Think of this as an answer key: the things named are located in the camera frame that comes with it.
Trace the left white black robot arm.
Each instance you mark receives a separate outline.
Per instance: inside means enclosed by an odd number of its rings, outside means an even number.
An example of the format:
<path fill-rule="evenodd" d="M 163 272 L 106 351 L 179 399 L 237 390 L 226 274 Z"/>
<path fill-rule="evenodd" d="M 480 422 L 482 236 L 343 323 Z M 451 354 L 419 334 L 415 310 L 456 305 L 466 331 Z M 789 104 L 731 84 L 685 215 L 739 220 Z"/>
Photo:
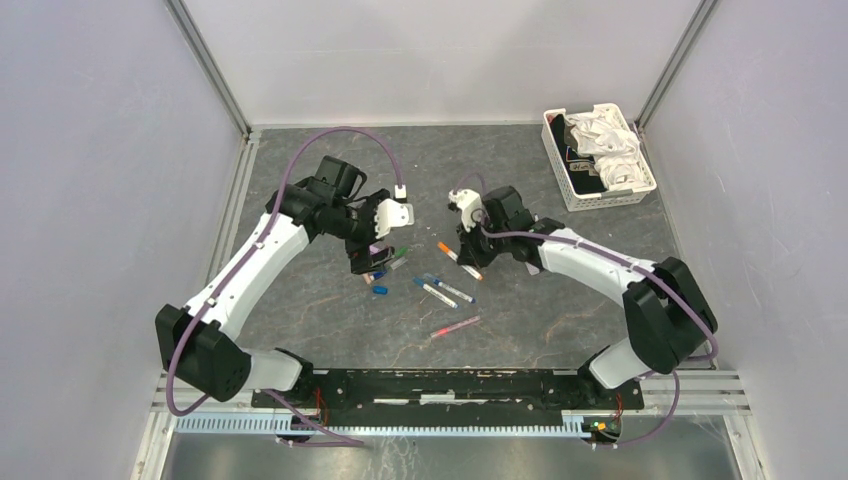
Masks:
<path fill-rule="evenodd" d="M 219 402 L 252 388 L 275 389 L 295 408 L 312 399 L 305 360 L 282 349 L 243 349 L 237 339 L 271 283 L 320 235 L 343 241 L 352 274 L 384 268 L 392 252 L 375 253 L 373 245 L 414 215 L 404 184 L 361 196 L 366 180 L 359 168 L 324 157 L 315 174 L 272 194 L 254 231 L 201 292 L 160 309 L 154 324 L 169 385 L 181 380 Z"/>

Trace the orange cap marker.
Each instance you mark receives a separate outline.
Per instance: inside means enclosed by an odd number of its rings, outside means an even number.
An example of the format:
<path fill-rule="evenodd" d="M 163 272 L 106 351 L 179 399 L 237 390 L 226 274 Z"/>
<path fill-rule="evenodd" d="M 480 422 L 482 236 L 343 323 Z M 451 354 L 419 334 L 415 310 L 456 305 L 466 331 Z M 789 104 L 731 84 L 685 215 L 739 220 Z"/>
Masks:
<path fill-rule="evenodd" d="M 454 263 L 456 263 L 460 268 L 466 271 L 469 275 L 471 275 L 475 280 L 482 281 L 482 274 L 470 265 L 464 265 L 460 263 L 459 255 L 454 252 L 447 244 L 444 242 L 439 242 L 437 244 L 440 251 L 442 251 L 445 255 L 447 255 Z"/>

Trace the red thin pen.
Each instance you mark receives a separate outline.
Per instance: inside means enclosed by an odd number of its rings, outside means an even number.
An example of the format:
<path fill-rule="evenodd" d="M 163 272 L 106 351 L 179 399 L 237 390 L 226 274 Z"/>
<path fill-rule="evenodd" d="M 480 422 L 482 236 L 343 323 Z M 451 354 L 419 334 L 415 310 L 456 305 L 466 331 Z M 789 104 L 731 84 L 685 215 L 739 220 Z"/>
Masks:
<path fill-rule="evenodd" d="M 473 316 L 473 317 L 468 318 L 466 320 L 463 320 L 463 321 L 454 323 L 452 325 L 440 328 L 439 330 L 432 332 L 430 334 L 430 337 L 431 338 L 442 337 L 442 336 L 447 335 L 449 333 L 452 333 L 454 331 L 457 331 L 457 330 L 466 328 L 468 326 L 474 325 L 474 324 L 478 323 L 480 320 L 481 320 L 480 316 Z"/>

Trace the light blue cap marker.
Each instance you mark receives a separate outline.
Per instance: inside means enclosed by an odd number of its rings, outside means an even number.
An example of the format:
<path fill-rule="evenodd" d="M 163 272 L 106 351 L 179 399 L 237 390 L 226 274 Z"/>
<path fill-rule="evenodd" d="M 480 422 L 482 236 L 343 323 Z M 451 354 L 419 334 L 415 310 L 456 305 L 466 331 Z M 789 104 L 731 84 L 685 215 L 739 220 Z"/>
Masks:
<path fill-rule="evenodd" d="M 414 282 L 417 286 L 419 286 L 420 288 L 422 288 L 424 291 L 426 291 L 429 295 L 431 295 L 431 296 L 433 296 L 434 298 L 438 299 L 440 302 L 444 303 L 445 305 L 449 306 L 450 308 L 453 308 L 453 309 L 458 309 L 458 308 L 459 308 L 459 304 L 458 304 L 456 301 L 454 301 L 453 299 L 451 299 L 451 298 L 450 298 L 450 297 L 448 297 L 447 295 L 445 295 L 445 294 L 441 293 L 439 290 L 437 290 L 437 289 L 436 289 L 436 288 L 434 288 L 433 286 L 429 285 L 429 284 L 428 284 L 427 282 L 425 282 L 423 279 L 421 279 L 421 278 L 419 278 L 419 277 L 414 277 L 414 278 L 413 278 L 413 282 Z"/>

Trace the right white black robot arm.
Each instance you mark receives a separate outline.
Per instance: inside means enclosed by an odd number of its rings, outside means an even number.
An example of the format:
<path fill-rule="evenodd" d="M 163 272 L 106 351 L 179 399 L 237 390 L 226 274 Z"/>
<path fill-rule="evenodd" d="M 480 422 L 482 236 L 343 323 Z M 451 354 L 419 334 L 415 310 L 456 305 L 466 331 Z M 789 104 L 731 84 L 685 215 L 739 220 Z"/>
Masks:
<path fill-rule="evenodd" d="M 639 259 L 592 242 L 559 221 L 535 217 L 512 186 L 485 195 L 456 189 L 448 207 L 460 216 L 459 264 L 482 269 L 510 255 L 576 280 L 623 309 L 625 338 L 582 367 L 588 374 L 579 378 L 577 392 L 585 405 L 602 408 L 627 381 L 717 355 L 717 320 L 682 260 Z"/>

